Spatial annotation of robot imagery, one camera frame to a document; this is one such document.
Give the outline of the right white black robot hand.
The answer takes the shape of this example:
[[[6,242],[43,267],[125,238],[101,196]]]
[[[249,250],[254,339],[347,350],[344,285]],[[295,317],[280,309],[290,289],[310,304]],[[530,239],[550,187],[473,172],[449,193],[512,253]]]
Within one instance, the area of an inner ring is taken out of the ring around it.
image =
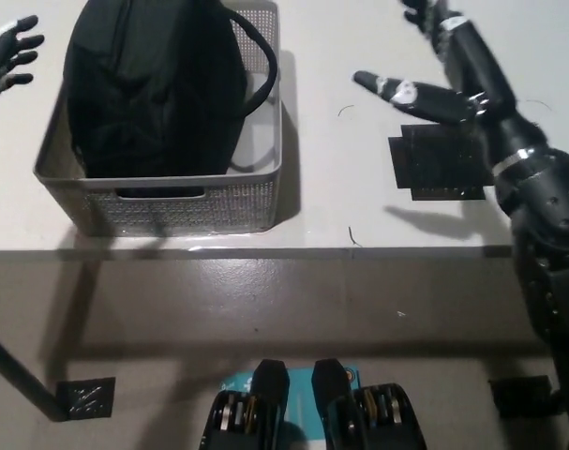
[[[474,23],[447,1],[404,1],[405,19],[442,64],[446,87],[357,70],[352,80],[407,115],[472,127],[495,173],[540,169],[550,155],[544,132],[517,109],[516,95]]]

